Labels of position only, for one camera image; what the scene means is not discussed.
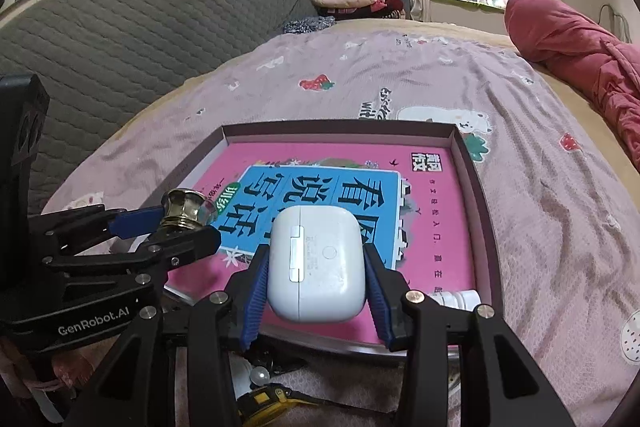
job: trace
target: gray mattress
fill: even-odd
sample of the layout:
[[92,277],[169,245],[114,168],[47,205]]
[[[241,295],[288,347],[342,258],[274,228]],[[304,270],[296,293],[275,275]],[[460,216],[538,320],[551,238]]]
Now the gray mattress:
[[51,96],[30,212],[136,113],[316,15],[309,0],[42,0],[0,28],[0,73]]

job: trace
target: white bottle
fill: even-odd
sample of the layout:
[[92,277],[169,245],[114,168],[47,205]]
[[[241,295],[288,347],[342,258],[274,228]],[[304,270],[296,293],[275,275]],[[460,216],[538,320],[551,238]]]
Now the white bottle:
[[472,312],[480,304],[480,296],[476,290],[462,292],[437,292],[428,294],[434,301],[447,308]]

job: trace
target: stack of clothes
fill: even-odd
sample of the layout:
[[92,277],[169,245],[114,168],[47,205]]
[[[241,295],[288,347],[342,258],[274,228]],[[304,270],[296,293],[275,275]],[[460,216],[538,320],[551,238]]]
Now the stack of clothes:
[[321,16],[336,20],[348,19],[404,19],[401,0],[311,0]]

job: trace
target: white earbuds case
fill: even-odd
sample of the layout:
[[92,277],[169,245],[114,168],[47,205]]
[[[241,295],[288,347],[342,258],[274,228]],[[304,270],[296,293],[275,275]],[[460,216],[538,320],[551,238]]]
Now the white earbuds case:
[[267,298],[279,317],[301,323],[349,320],[365,299],[358,220],[338,206],[290,206],[271,227]]

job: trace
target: cable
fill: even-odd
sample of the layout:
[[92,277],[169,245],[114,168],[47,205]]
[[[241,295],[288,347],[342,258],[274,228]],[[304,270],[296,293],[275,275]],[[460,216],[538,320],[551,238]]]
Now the cable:
[[598,16],[598,24],[600,25],[600,21],[602,20],[602,11],[605,8],[609,8],[610,12],[613,15],[613,25],[614,27],[611,29],[612,32],[616,31],[616,18],[620,19],[620,26],[622,28],[623,35],[620,38],[623,42],[629,44],[631,42],[631,32],[629,30],[629,22],[626,20],[626,17],[621,13],[618,13],[616,9],[609,3],[605,3],[600,7],[600,15]]

